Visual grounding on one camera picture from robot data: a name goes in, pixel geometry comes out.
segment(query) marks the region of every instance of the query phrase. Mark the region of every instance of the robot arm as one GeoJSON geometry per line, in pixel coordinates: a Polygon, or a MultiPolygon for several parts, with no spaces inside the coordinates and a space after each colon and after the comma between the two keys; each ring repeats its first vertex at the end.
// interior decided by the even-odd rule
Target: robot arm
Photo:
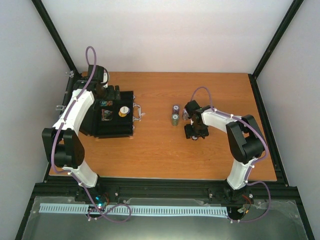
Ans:
{"type": "MultiPolygon", "coordinates": [[[[188,102],[185,106],[191,118],[191,124],[184,126],[187,139],[197,140],[198,137],[205,138],[209,135],[208,126],[217,128],[227,133],[230,151],[234,157],[233,165],[226,181],[233,191],[240,190],[246,186],[252,163],[263,153],[264,146],[255,134],[237,120],[219,114],[210,106],[200,107],[195,100],[188,102]]],[[[238,116],[253,127],[261,136],[261,131],[253,116],[238,116]]]]}
{"type": "MultiPolygon", "coordinates": [[[[92,71],[92,68],[93,66],[90,65],[89,72],[92,71]]],[[[95,96],[105,95],[108,91],[109,80],[108,73],[104,68],[97,66],[96,69],[96,73],[103,73],[103,75],[98,75],[99,80],[92,81],[85,90],[83,90],[83,87],[87,80],[79,80],[72,92],[71,100],[59,120],[52,128],[45,128],[42,131],[42,140],[48,161],[51,160],[54,138],[59,132],[54,152],[54,164],[66,170],[69,175],[74,174],[79,180],[79,185],[84,185],[87,188],[95,187],[99,176],[86,163],[85,149],[78,138],[78,134],[88,109],[95,101],[95,96]]]]}

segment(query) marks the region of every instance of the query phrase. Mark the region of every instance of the metal sheet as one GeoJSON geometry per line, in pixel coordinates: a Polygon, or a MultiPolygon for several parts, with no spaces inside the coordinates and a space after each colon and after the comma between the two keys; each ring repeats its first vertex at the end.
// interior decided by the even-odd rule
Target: metal sheet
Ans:
{"type": "MultiPolygon", "coordinates": [[[[95,240],[303,240],[307,239],[300,216],[294,204],[274,204],[274,209],[259,221],[233,223],[224,218],[149,217],[133,216],[128,222],[116,224],[104,219],[88,221],[85,215],[38,213],[35,204],[23,239],[95,239],[95,240]]],[[[261,215],[265,209],[251,207],[244,219],[261,215]]],[[[110,216],[122,220],[125,216],[110,216]]]]}

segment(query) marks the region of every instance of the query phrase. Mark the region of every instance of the white cable track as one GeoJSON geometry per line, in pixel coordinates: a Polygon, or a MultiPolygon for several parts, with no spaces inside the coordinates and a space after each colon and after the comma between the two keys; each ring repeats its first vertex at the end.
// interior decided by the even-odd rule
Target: white cable track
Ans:
{"type": "MultiPolygon", "coordinates": [[[[114,205],[102,208],[104,213],[114,205]]],[[[222,206],[147,206],[129,205],[132,216],[149,217],[216,217],[226,218],[227,208],[222,206]]],[[[88,214],[93,206],[89,204],[41,203],[39,213],[51,214],[88,214]]],[[[99,215],[94,209],[90,214],[99,215]]],[[[128,215],[129,209],[123,205],[114,208],[108,215],[128,215]]]]}

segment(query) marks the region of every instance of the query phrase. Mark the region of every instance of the white wall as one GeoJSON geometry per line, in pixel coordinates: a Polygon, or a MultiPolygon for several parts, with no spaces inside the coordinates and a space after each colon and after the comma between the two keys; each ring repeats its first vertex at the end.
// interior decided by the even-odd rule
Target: white wall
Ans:
{"type": "Polygon", "coordinates": [[[252,73],[292,0],[44,0],[77,67],[252,73]]]}
{"type": "Polygon", "coordinates": [[[11,240],[43,180],[41,133],[58,117],[69,70],[30,0],[0,1],[0,23],[0,239],[11,240]]]}
{"type": "Polygon", "coordinates": [[[304,1],[258,78],[290,185],[320,239],[320,1],[304,1]]]}

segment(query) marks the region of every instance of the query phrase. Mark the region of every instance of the orange wooden board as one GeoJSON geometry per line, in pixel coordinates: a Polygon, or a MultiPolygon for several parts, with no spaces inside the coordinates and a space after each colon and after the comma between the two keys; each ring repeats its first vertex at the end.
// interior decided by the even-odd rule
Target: orange wooden board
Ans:
{"type": "MultiPolygon", "coordinates": [[[[209,136],[186,139],[182,110],[199,86],[210,89],[213,105],[227,113],[251,114],[262,125],[245,73],[110,72],[110,85],[134,91],[135,102],[145,113],[134,122],[133,137],[94,138],[79,134],[85,160],[101,177],[224,180],[231,171],[233,157],[227,134],[209,127],[209,136]],[[172,126],[174,104],[180,105],[178,126],[172,126]]],[[[200,106],[209,104],[207,92],[194,98],[200,106]]],[[[256,164],[250,180],[276,181],[271,161],[256,164]]]]}

